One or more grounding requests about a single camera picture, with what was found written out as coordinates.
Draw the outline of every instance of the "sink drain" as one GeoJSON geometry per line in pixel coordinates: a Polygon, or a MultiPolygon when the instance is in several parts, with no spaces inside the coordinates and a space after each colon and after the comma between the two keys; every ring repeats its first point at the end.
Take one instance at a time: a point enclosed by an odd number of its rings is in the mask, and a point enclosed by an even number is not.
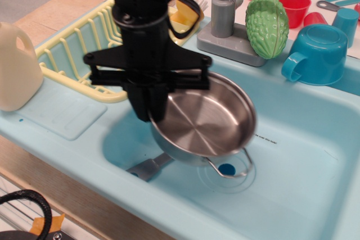
{"type": "MultiPolygon", "coordinates": [[[[225,164],[218,166],[219,171],[226,175],[235,175],[237,171],[244,171],[248,168],[248,162],[245,154],[239,154],[231,157],[225,164]]],[[[227,179],[219,176],[213,168],[209,166],[199,167],[198,174],[201,181],[212,191],[222,193],[237,193],[249,188],[255,180],[256,166],[249,171],[247,176],[227,179]]]]}

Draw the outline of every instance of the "black cable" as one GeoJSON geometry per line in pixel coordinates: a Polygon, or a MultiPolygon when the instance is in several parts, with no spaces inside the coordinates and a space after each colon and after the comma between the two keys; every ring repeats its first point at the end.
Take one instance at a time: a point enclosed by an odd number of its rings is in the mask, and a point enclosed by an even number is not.
{"type": "Polygon", "coordinates": [[[44,227],[41,231],[41,234],[38,236],[37,240],[45,240],[50,231],[50,227],[52,223],[52,214],[49,203],[40,193],[36,191],[32,191],[31,189],[15,191],[0,197],[0,205],[5,202],[9,202],[13,200],[24,200],[24,199],[36,203],[43,211],[45,218],[44,227]]]}

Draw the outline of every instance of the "toy kitchen sink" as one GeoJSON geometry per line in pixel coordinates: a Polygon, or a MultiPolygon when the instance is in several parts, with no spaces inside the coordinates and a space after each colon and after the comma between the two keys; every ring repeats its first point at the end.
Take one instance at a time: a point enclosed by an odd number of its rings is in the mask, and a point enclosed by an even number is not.
{"type": "MultiPolygon", "coordinates": [[[[162,153],[127,100],[102,103],[45,78],[20,110],[0,112],[1,134],[177,239],[328,240],[360,236],[360,62],[332,87],[281,76],[290,49],[251,67],[218,56],[211,71],[252,99],[254,168],[224,179],[173,161],[149,182],[126,169],[162,153]]],[[[185,48],[197,51],[196,37],[185,48]]],[[[246,167],[244,153],[228,163],[246,167]]]]}

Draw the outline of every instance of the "white plastic jug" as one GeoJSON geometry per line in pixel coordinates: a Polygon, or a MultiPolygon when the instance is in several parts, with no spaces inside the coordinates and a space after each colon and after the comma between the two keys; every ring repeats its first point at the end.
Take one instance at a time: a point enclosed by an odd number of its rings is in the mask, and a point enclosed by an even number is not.
{"type": "Polygon", "coordinates": [[[21,108],[42,82],[43,74],[29,36],[17,26],[0,22],[0,110],[21,108]],[[18,38],[24,49],[18,47],[18,38]]]}

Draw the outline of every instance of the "stainless steel pan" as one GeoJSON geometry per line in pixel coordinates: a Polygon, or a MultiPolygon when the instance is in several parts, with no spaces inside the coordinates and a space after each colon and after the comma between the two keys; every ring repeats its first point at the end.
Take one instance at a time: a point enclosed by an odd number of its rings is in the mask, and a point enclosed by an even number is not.
{"type": "Polygon", "coordinates": [[[152,120],[160,148],[175,160],[194,166],[211,165],[222,177],[246,176],[252,160],[244,149],[254,134],[256,116],[249,96],[234,82],[209,73],[210,89],[180,89],[169,94],[165,118],[152,120]],[[222,174],[216,164],[245,151],[248,169],[222,174]]]}

